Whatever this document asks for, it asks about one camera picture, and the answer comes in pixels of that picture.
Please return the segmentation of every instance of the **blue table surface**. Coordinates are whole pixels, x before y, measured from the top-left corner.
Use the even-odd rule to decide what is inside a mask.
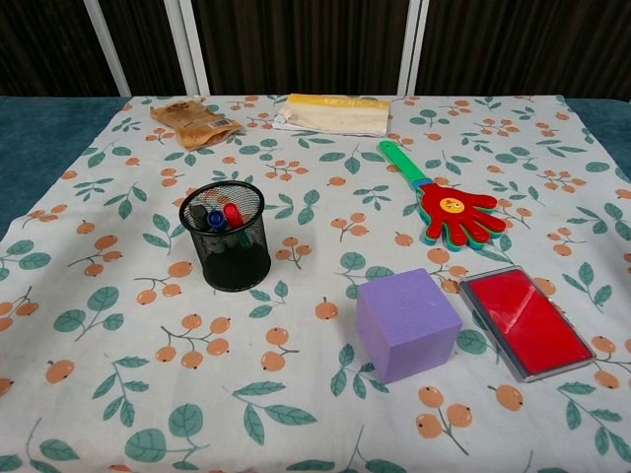
[[[0,237],[13,219],[33,207],[127,100],[0,97],[0,201],[4,202]],[[631,104],[609,99],[566,102],[631,175]]]

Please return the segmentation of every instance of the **red plastic hand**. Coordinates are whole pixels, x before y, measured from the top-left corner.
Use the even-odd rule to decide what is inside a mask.
[[[441,236],[443,225],[447,226],[449,238],[456,246],[466,244],[471,238],[476,243],[485,243],[493,233],[503,232],[506,223],[503,220],[478,210],[491,210],[497,205],[497,199],[490,195],[470,194],[438,184],[425,184],[421,207],[429,215],[431,222],[425,237],[436,240]]]

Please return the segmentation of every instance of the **red marker cap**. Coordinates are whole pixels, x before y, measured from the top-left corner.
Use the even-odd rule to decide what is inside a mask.
[[[244,224],[244,218],[241,216],[241,212],[239,211],[237,204],[228,202],[224,205],[224,215],[226,216],[226,220],[228,220],[228,225],[230,225],[233,229],[236,229]]]

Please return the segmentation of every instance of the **floral tablecloth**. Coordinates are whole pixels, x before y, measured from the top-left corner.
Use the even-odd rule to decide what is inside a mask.
[[[272,130],[285,97],[206,98],[244,132],[192,153],[149,117],[172,98],[132,99],[0,244],[0,471],[631,468],[628,177],[560,97],[390,99],[390,138],[441,184],[501,199],[504,236],[425,245],[379,140]],[[239,294],[204,282],[177,218],[225,179],[266,199],[272,267]],[[511,376],[458,294],[511,264],[593,364]],[[463,328],[445,365],[384,385],[356,288],[416,268]]]

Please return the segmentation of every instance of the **green handle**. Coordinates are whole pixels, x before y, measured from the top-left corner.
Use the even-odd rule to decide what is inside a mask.
[[[403,153],[393,141],[382,141],[379,144],[379,148],[384,152],[389,160],[401,169],[403,175],[405,175],[411,183],[415,183],[418,180],[428,179],[427,175],[425,175],[421,169],[412,163],[407,155]]]

